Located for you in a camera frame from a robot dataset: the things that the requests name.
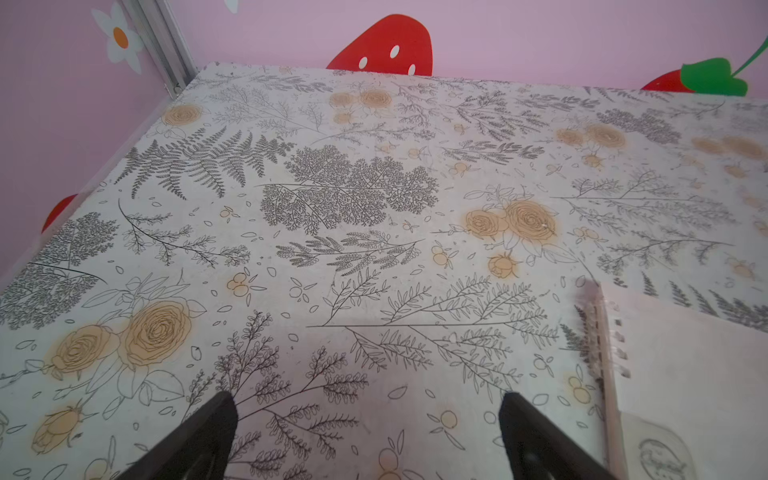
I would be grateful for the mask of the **aluminium corner post left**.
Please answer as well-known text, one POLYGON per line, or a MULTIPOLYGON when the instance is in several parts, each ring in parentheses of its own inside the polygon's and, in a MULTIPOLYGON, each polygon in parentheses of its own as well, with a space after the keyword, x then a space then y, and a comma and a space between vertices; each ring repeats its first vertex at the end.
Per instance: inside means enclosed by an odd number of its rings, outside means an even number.
POLYGON ((122 0, 165 88, 176 99, 198 74, 168 0, 122 0))

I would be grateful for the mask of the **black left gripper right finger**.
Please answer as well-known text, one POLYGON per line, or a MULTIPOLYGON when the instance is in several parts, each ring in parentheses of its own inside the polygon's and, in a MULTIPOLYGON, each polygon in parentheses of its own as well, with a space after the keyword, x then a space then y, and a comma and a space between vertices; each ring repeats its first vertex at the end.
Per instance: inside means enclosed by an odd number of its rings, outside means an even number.
POLYGON ((498 419, 514 479, 614 479, 519 393, 504 394, 498 419))

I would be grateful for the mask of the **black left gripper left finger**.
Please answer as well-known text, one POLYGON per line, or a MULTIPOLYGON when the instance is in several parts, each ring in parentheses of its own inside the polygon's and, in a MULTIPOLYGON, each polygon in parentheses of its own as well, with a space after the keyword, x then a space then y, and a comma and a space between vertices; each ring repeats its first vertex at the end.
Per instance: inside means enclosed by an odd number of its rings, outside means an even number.
POLYGON ((222 479, 237 425, 233 396, 219 392, 119 477, 222 479))

